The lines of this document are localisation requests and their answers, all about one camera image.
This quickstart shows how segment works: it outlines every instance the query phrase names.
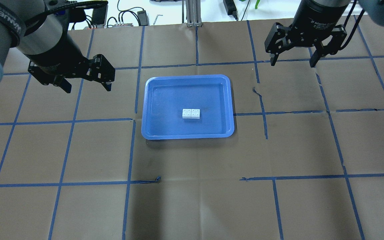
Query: white block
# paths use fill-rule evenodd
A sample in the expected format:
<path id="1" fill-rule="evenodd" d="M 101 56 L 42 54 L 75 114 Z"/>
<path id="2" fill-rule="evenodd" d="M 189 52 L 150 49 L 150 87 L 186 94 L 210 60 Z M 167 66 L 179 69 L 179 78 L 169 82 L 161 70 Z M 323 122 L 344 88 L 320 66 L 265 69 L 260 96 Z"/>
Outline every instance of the white block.
<path id="1" fill-rule="evenodd" d="M 200 110 L 199 109 L 191 109 L 191 118 L 192 119 L 199 119 L 200 117 Z"/>
<path id="2" fill-rule="evenodd" d="M 182 118 L 183 119 L 190 119 L 191 118 L 191 112 L 192 110 L 191 109 L 183 109 L 183 112 L 182 112 Z"/>

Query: blue tray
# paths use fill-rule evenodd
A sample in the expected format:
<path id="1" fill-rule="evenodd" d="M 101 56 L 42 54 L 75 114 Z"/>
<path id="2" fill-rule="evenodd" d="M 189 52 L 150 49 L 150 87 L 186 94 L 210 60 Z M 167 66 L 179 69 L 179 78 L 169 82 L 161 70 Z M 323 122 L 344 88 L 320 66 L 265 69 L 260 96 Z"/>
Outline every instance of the blue tray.
<path id="1" fill-rule="evenodd" d="M 200 119 L 183 119 L 184 108 L 200 109 Z M 227 138 L 234 129 L 232 93 L 227 76 L 153 77 L 146 82 L 144 138 Z"/>

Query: small white brick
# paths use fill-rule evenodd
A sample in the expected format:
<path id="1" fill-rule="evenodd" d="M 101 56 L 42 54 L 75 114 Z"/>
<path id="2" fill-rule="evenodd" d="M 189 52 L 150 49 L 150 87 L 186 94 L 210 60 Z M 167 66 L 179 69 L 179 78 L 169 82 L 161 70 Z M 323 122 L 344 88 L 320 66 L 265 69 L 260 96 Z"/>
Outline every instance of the small white brick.
<path id="1" fill-rule="evenodd" d="M 182 112 L 182 118 L 183 119 L 190 119 L 191 118 L 191 109 L 184 108 Z"/>
<path id="2" fill-rule="evenodd" d="M 192 119 L 199 119 L 200 117 L 200 110 L 199 109 L 191 109 L 191 118 Z"/>

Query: white floor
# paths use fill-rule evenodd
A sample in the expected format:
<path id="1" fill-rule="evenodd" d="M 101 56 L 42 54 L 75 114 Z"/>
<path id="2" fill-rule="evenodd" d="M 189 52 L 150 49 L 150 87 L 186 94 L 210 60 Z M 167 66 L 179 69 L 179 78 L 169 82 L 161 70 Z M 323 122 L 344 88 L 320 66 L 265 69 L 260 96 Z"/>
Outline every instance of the white floor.
<path id="1" fill-rule="evenodd" d="M 108 18 L 115 17 L 118 19 L 118 9 L 116 4 L 118 0 L 108 0 L 109 10 Z M 247 6 L 247 0 L 241 2 L 234 0 L 236 8 L 238 9 L 238 15 L 241 19 L 245 7 Z M 278 18 L 293 18 L 297 11 L 300 0 L 260 0 L 258 9 L 254 6 L 257 0 L 250 0 L 247 12 L 244 16 L 244 20 L 258 20 L 258 19 L 278 19 Z M 149 16 L 150 25 L 168 25 L 168 24 L 180 24 L 182 23 L 182 1 L 176 2 L 163 1 L 153 2 L 150 0 L 120 0 L 119 9 L 125 10 L 132 7 L 143 7 Z M 361 11 L 361 7 L 357 6 L 354 10 L 354 14 L 358 14 Z M 86 13 L 91 16 L 92 10 L 86 10 Z M 235 21 L 232 16 L 226 14 L 226 10 L 223 6 L 222 0 L 201 0 L 201 19 L 203 22 L 227 22 Z M 133 23 L 137 26 L 136 20 L 130 15 L 124 15 L 125 23 Z M 87 27 L 87 23 L 77 23 L 75 29 L 83 29 Z"/>

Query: metal post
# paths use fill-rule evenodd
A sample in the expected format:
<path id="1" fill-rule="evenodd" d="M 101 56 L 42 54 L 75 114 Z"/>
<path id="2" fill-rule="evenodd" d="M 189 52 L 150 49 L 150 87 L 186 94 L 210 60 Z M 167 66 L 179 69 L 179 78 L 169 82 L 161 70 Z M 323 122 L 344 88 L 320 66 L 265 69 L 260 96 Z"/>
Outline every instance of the metal post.
<path id="1" fill-rule="evenodd" d="M 202 26 L 201 0 L 186 0 L 186 19 L 188 27 Z"/>

